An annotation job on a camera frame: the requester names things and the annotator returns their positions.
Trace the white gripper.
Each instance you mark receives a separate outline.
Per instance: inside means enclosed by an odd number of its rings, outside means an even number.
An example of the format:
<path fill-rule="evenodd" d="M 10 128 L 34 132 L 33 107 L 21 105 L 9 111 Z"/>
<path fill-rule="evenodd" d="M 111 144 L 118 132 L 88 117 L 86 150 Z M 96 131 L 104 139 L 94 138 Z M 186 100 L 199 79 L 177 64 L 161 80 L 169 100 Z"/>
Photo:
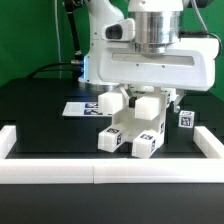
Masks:
<path fill-rule="evenodd" d="M 182 38 L 162 55 L 137 53 L 132 43 L 109 42 L 98 59 L 98 74 L 105 82 L 176 88 L 171 90 L 170 109 L 178 113 L 184 90 L 213 86 L 218 51 L 215 38 Z M 126 105 L 134 108 L 137 98 L 131 90 L 121 86 L 120 91 Z"/>

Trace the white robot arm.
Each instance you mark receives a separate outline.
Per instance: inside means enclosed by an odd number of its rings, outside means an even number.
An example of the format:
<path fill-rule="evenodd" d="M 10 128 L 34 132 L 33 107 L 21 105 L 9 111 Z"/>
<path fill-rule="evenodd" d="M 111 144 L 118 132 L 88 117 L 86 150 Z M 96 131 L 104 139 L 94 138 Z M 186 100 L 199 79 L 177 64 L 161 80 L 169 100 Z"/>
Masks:
<path fill-rule="evenodd" d="M 182 31 L 184 9 L 213 0 L 128 0 L 124 15 L 110 0 L 83 0 L 90 21 L 88 80 L 93 84 L 206 91 L 215 80 L 217 36 Z"/>

